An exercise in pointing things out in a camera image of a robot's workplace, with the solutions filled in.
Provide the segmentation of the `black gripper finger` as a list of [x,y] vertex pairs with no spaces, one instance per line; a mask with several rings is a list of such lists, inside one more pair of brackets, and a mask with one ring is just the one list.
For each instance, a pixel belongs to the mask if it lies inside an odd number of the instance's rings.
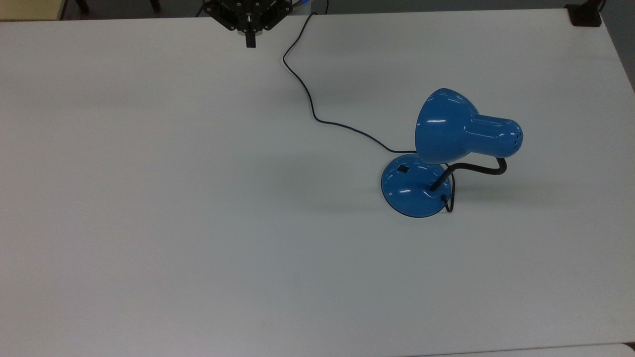
[[205,0],[203,11],[230,31],[245,36],[247,48],[252,47],[251,16],[245,0]]
[[270,30],[292,13],[291,0],[254,0],[251,8],[251,48],[256,48],[256,35]]

